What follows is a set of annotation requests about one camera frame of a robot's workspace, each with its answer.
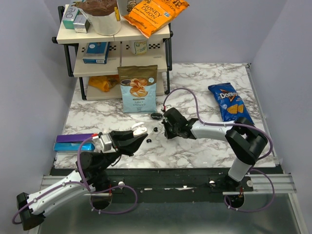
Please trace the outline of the white earbud charging case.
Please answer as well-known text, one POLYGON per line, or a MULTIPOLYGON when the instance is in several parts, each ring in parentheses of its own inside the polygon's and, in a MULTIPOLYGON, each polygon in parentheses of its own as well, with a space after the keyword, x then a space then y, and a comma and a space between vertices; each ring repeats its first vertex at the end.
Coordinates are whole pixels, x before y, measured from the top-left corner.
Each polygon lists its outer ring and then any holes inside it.
POLYGON ((139 122, 134 124, 131 127, 131 130, 133 131, 133 136, 140 136, 143 134, 146 134, 148 132, 147 127, 145 127, 145 123, 144 122, 139 122))

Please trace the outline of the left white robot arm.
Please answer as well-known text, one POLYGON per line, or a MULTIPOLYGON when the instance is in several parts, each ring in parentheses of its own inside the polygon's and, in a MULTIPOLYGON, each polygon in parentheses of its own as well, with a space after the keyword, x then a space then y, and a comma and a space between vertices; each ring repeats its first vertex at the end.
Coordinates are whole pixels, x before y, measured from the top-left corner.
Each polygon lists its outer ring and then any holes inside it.
POLYGON ((28 231, 43 223, 54 209, 75 197, 100 193, 112 196, 114 189, 130 189, 124 183, 113 186, 106 169, 121 156, 133 156, 147 136, 146 127, 88 135, 78 147, 75 170, 41 191, 17 195, 18 210, 12 223, 20 224, 23 230, 28 231))

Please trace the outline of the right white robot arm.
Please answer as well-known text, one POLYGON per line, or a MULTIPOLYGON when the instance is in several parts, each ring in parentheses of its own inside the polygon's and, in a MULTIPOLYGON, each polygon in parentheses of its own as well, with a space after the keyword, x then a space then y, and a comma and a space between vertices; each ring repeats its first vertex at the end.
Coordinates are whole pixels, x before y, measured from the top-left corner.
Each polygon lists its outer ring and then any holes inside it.
POLYGON ((198 118, 187 120, 176 108, 170 108, 164 112, 162 123, 167 139, 207 138, 228 142, 236 155, 224 179, 224 185, 230 191, 241 187, 245 174, 256 164, 268 144, 264 133, 245 117, 229 122, 202 123, 198 118))

